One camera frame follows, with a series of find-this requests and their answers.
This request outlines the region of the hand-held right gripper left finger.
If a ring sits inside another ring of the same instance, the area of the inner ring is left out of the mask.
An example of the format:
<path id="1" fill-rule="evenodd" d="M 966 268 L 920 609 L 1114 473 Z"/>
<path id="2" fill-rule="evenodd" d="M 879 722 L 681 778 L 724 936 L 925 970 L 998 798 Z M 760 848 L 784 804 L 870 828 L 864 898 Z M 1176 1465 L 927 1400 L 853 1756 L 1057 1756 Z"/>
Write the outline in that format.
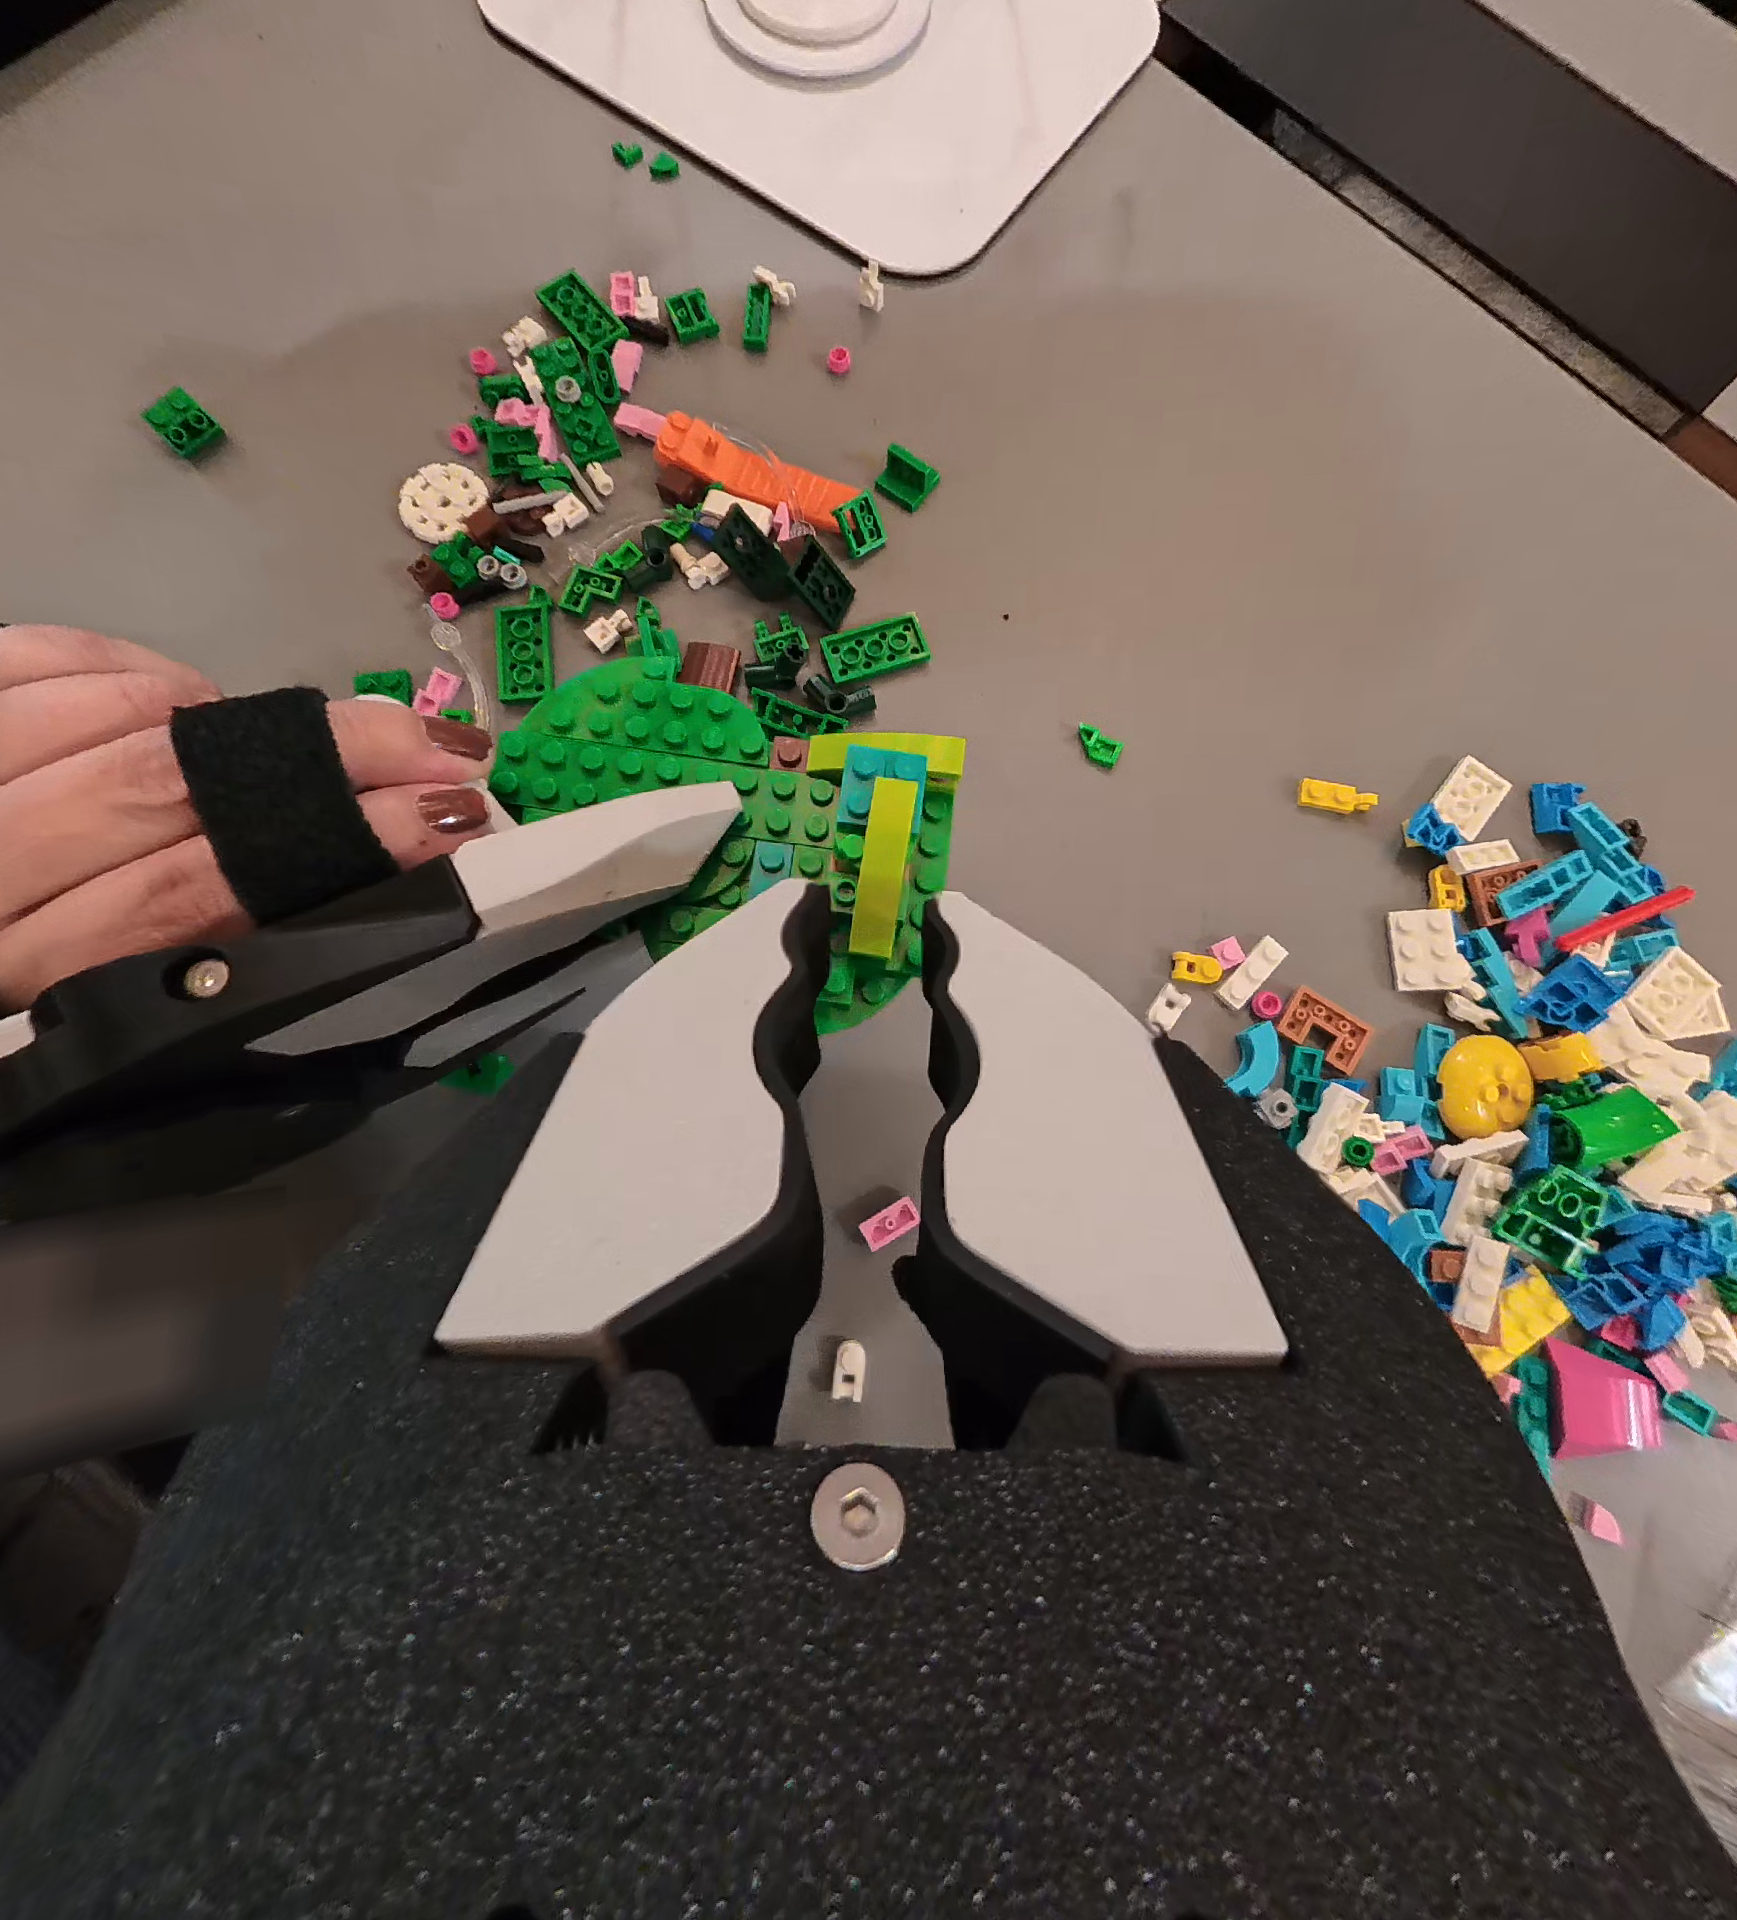
<path id="1" fill-rule="evenodd" d="M 800 1096 L 829 892 L 781 880 L 578 1038 L 436 1328 L 455 1356 L 784 1366 L 823 1289 Z"/>

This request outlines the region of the clear plastic bag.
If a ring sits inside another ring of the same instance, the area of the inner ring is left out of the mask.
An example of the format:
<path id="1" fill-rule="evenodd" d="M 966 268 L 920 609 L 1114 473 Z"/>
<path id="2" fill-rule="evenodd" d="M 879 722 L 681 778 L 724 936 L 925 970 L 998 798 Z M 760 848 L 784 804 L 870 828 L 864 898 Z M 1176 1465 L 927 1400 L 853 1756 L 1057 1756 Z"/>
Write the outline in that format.
<path id="1" fill-rule="evenodd" d="M 1695 1648 L 1659 1686 L 1663 1742 L 1684 1786 L 1737 1859 L 1737 1552 Z"/>

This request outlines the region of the green lego plate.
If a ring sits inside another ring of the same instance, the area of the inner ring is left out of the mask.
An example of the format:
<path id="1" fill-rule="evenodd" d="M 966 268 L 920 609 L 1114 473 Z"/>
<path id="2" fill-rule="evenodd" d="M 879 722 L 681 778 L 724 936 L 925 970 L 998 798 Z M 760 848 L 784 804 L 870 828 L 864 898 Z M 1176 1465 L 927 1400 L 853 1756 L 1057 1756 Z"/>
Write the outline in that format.
<path id="1" fill-rule="evenodd" d="M 171 387 L 148 403 L 140 420 L 184 465 L 227 443 L 227 430 L 187 388 Z"/>

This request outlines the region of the white round lego plate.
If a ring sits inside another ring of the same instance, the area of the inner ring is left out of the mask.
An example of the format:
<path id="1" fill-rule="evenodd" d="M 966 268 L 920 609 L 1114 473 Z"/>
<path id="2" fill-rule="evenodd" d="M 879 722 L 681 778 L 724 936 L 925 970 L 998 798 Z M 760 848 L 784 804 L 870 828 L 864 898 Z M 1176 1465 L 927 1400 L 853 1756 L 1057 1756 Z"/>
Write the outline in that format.
<path id="1" fill-rule="evenodd" d="M 434 460 L 400 483 L 396 510 L 400 526 L 434 549 L 466 533 L 468 520 L 488 505 L 484 476 L 455 460 Z"/>

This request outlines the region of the person's left hand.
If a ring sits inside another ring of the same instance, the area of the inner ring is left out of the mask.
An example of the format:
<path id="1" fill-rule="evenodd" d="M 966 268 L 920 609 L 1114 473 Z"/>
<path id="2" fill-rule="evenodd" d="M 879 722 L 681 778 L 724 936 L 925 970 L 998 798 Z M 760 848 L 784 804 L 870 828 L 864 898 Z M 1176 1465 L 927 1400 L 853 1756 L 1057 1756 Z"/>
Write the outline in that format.
<path id="1" fill-rule="evenodd" d="M 0 628 L 0 1015 L 118 959 L 242 939 L 278 883 L 234 883 L 190 796 L 174 722 L 218 704 L 196 669 L 63 627 Z M 311 699 L 328 752 L 241 755 L 256 852 L 298 855 L 352 800 L 379 855 L 419 868 L 492 833 L 487 733 L 385 700 Z"/>

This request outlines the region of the green lego build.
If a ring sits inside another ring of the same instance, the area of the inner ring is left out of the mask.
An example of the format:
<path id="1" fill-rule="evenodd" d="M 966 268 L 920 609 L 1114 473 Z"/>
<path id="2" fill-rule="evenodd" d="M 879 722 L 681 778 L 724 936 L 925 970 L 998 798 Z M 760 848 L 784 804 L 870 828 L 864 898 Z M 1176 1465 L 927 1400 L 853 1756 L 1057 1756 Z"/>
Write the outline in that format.
<path id="1" fill-rule="evenodd" d="M 726 782 L 736 820 L 697 877 L 630 918 L 661 962 L 746 900 L 802 880 L 832 905 L 831 972 L 817 1001 L 823 1037 L 870 1020 L 922 972 L 925 908 L 947 887 L 954 798 L 966 745 L 943 735 L 824 733 L 793 761 L 750 704 L 684 685 L 629 656 L 536 703 L 498 739 L 492 793 L 520 823 L 648 794 Z M 856 884 L 874 782 L 900 781 L 916 802 L 891 947 L 853 945 Z"/>

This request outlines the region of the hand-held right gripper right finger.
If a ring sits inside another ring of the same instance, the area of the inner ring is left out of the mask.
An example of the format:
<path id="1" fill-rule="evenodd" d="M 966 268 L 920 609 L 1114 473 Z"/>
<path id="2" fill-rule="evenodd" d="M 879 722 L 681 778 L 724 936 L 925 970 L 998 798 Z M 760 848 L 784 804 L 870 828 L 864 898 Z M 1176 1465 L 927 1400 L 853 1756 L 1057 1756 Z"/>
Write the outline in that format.
<path id="1" fill-rule="evenodd" d="M 928 905 L 928 1306 L 947 1358 L 1006 1366 L 987 1304 L 1050 1370 L 1253 1368 L 1288 1353 L 1162 1043 L 1093 977 L 963 892 Z"/>

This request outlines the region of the pile of colourful lego bricks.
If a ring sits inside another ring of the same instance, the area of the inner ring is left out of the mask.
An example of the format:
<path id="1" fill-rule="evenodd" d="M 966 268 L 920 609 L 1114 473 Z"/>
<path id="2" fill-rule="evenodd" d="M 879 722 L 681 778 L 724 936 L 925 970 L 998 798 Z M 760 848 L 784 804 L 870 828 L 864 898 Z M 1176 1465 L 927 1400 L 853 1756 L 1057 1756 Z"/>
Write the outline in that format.
<path id="1" fill-rule="evenodd" d="M 1491 835 L 1513 782 L 1460 757 L 1409 815 L 1424 902 L 1384 918 L 1393 989 L 1437 1002 L 1404 1064 L 1340 1001 L 1279 982 L 1265 936 L 1176 953 L 1245 1024 L 1226 1087 L 1410 1272 L 1536 1467 L 1737 1446 L 1696 1388 L 1737 1380 L 1737 1027 L 1684 947 L 1695 902 L 1574 781 L 1527 791 L 1531 855 Z"/>

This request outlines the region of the orange brick separator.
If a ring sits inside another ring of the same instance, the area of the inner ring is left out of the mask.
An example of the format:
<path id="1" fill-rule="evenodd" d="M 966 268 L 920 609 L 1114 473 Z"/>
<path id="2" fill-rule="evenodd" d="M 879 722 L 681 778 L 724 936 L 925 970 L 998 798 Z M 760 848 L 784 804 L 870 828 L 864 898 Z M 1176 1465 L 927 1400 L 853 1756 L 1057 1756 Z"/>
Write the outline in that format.
<path id="1" fill-rule="evenodd" d="M 836 530 L 836 514 L 863 493 L 860 483 L 840 483 L 778 460 L 759 446 L 686 413 L 669 413 L 655 438 L 655 455 L 667 468 L 678 468 L 711 490 L 755 500 L 766 509 L 784 509 L 790 518 L 818 533 Z"/>

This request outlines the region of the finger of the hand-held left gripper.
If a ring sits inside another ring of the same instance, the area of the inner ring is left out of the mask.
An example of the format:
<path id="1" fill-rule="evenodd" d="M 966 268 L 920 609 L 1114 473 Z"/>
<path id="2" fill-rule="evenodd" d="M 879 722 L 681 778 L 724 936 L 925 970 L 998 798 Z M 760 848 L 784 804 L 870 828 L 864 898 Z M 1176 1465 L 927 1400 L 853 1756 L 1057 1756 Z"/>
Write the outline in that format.
<path id="1" fill-rule="evenodd" d="M 731 781 L 665 787 L 479 836 L 448 867 L 481 939 L 576 945 L 684 890 L 741 812 Z"/>
<path id="2" fill-rule="evenodd" d="M 584 995 L 586 986 L 576 980 L 497 980 L 445 1009 L 420 1013 L 410 989 L 380 986 L 254 1038 L 247 1053 L 261 1061 L 306 1063 L 359 1048 L 391 1069 L 443 1071 L 446 1063 L 500 1048 L 535 1022 L 578 1004 Z"/>

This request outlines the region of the white stand base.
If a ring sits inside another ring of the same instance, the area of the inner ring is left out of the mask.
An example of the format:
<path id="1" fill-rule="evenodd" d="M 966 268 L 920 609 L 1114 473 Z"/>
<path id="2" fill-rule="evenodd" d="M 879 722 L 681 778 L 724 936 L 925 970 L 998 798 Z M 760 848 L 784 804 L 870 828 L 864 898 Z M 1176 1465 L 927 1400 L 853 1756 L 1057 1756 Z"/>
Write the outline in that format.
<path id="1" fill-rule="evenodd" d="M 966 267 L 1156 48 L 1152 3 L 482 3 L 488 29 L 897 277 Z"/>

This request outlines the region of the pile of green lego bricks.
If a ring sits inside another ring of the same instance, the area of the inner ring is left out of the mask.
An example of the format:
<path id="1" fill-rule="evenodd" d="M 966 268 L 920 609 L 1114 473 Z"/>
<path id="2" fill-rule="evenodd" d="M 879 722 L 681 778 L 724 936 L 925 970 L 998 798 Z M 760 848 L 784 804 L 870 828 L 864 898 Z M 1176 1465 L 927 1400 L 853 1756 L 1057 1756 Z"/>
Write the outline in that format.
<path id="1" fill-rule="evenodd" d="M 576 628 L 598 665 L 648 661 L 738 697 L 793 761 L 823 733 L 863 731 L 880 682 L 928 665 L 930 647 L 912 615 L 851 625 L 855 575 L 886 549 L 885 513 L 915 514 L 938 490 L 935 465 L 891 443 L 834 533 L 711 490 L 657 460 L 667 414 L 806 466 L 636 400 L 650 351 L 720 337 L 706 292 L 665 297 L 620 270 L 598 289 L 571 270 L 535 301 L 497 351 L 468 354 L 479 410 L 448 426 L 443 463 L 484 476 L 491 505 L 430 549 L 402 528 L 434 662 L 359 672 L 352 693 L 491 726 L 557 690 L 557 636 Z"/>

